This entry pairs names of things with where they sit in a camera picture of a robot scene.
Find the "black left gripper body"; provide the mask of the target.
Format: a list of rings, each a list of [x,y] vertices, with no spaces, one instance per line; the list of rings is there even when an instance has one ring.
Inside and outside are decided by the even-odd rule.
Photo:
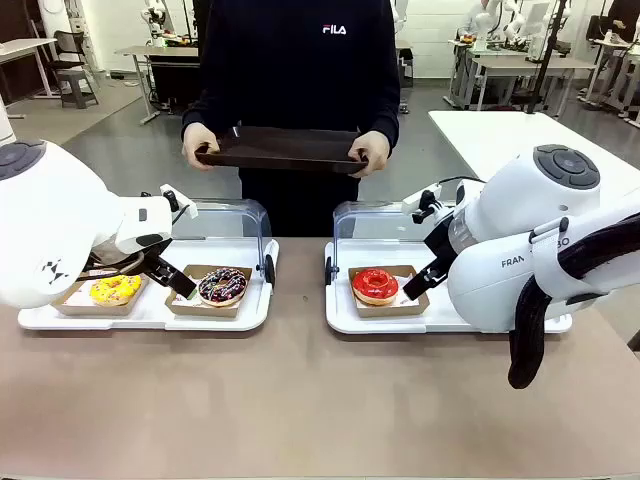
[[[145,247],[141,254],[142,262],[130,270],[131,274],[173,274],[174,267],[162,258],[162,253],[172,243],[169,237],[154,245]]]

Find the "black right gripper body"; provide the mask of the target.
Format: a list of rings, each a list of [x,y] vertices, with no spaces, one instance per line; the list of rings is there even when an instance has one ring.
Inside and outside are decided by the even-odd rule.
[[[457,257],[457,253],[449,240],[449,226],[452,220],[452,213],[448,213],[437,220],[433,230],[424,239],[425,245],[434,255],[430,266],[450,266]]]

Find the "person's left hand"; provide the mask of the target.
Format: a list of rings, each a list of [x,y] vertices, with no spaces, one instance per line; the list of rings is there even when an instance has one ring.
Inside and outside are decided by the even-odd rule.
[[[367,165],[358,172],[351,174],[351,177],[361,179],[377,171],[384,170],[387,166],[389,154],[389,141],[383,133],[372,130],[357,137],[348,152],[348,157],[355,161],[366,161]]]

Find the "person's right hand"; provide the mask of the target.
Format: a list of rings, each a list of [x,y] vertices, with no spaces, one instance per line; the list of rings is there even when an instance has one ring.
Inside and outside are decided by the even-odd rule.
[[[217,138],[204,124],[190,123],[183,132],[182,154],[191,167],[200,171],[211,170],[211,165],[201,163],[198,160],[196,153],[200,150],[206,154],[218,153],[220,148]]]

